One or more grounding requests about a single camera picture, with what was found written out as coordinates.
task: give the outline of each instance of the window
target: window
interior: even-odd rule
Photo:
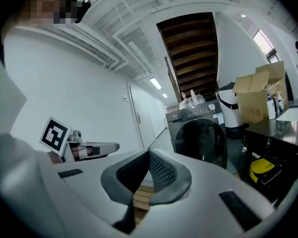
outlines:
[[[274,48],[274,45],[267,38],[267,36],[263,33],[262,30],[258,30],[255,34],[253,40],[259,46],[260,50],[266,56],[269,63],[280,61],[278,54]]]

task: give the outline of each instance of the white ceiling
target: white ceiling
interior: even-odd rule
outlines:
[[[164,60],[167,53],[157,23],[196,12],[247,14],[251,10],[253,15],[298,34],[296,22],[278,0],[91,0],[91,3],[80,24],[59,25],[44,31],[74,42],[105,67],[136,82],[168,107],[177,101],[167,74]],[[151,84],[152,77],[162,89],[157,90]]]

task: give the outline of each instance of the black mesh fabric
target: black mesh fabric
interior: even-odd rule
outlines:
[[[132,193],[135,193],[149,169],[149,154],[145,153],[121,167],[117,179]]]
[[[150,153],[149,171],[152,176],[155,193],[167,188],[177,178],[176,169],[153,153]]]

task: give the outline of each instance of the yellow object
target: yellow object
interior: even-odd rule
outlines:
[[[266,159],[253,161],[250,165],[249,176],[257,183],[259,174],[264,174],[275,167]]]

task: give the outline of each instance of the white bottle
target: white bottle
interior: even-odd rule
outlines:
[[[283,98],[281,97],[280,95],[280,92],[278,92],[278,107],[279,108],[279,111],[282,112],[284,111],[284,103],[283,103]]]
[[[271,120],[276,117],[275,105],[274,105],[274,101],[270,98],[270,94],[267,94],[267,95],[268,95],[268,102],[267,102],[268,117],[269,117],[269,120]]]
[[[195,96],[195,93],[193,92],[193,90],[191,90],[190,93],[191,93],[191,97],[192,97],[193,105],[195,106],[195,105],[198,104],[197,97]]]

